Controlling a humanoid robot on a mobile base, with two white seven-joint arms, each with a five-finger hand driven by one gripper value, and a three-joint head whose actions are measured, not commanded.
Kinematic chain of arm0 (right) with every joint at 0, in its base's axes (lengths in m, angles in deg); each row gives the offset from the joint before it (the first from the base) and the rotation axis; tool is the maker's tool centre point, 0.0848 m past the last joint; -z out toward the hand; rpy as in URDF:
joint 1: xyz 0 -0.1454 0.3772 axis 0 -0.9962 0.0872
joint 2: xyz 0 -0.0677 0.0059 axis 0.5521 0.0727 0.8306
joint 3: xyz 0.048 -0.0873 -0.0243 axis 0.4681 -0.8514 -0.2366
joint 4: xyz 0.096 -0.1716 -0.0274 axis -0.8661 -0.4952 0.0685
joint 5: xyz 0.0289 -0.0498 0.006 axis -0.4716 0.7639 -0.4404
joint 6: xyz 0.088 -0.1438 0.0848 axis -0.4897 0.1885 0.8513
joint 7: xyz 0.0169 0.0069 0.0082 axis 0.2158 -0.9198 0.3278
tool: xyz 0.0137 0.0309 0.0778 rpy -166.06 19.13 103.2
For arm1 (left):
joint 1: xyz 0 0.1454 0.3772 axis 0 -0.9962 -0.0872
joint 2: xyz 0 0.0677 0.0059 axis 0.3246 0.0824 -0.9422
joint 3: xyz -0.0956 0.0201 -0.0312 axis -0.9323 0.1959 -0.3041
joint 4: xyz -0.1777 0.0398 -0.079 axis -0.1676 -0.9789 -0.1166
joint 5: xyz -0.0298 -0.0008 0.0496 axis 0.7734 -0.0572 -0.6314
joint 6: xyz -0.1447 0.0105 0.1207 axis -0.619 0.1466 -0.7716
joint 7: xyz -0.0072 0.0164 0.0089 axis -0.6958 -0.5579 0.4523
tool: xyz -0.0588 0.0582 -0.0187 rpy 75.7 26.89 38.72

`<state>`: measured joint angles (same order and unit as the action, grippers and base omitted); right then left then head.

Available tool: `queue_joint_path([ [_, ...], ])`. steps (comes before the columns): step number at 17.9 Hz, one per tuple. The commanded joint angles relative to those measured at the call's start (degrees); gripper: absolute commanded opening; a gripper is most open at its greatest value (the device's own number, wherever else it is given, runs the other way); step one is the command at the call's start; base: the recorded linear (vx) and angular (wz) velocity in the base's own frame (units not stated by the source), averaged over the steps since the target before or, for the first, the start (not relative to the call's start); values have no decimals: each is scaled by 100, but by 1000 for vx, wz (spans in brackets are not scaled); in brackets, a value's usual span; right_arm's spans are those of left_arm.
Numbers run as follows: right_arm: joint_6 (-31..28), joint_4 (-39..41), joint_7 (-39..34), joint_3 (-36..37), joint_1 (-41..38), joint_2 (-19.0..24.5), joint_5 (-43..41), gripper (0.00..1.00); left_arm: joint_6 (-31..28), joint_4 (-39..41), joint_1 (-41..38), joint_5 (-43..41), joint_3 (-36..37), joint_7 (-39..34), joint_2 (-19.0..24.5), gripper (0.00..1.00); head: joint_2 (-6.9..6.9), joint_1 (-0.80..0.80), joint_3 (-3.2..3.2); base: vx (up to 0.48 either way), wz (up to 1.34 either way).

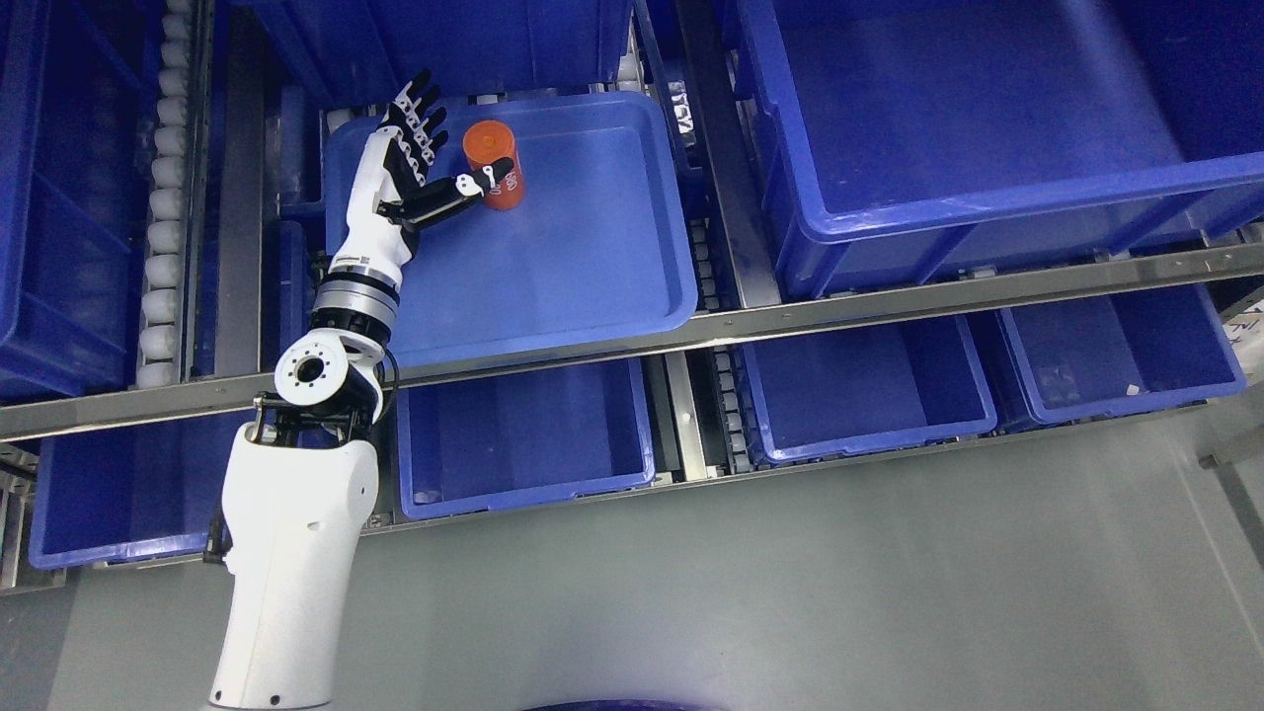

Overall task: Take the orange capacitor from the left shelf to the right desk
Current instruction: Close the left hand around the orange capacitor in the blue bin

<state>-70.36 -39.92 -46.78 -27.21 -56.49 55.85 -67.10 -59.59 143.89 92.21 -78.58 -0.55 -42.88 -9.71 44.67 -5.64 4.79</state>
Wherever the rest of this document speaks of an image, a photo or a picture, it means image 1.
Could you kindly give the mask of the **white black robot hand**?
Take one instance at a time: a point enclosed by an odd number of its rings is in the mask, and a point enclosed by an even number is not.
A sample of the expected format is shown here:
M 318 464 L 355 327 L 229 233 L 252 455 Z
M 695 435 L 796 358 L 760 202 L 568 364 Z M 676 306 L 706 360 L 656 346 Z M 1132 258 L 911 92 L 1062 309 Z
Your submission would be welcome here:
M 421 230 L 484 201 L 494 187 L 490 172 L 430 177 L 447 133 L 439 83 L 421 70 L 391 100 L 362 148 L 345 207 L 348 239 L 327 271 L 379 280 L 396 288 L 415 261 Z

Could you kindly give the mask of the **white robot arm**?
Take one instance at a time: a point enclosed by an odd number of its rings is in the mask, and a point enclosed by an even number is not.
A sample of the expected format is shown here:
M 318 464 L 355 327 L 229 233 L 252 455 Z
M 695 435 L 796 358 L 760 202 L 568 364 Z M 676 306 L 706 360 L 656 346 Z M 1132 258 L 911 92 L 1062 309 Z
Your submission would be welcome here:
M 334 700 L 345 602 L 378 495 L 375 374 L 401 267 L 337 258 L 308 330 L 281 353 L 257 417 L 233 436 L 220 498 L 233 598 L 204 706 L 312 710 Z

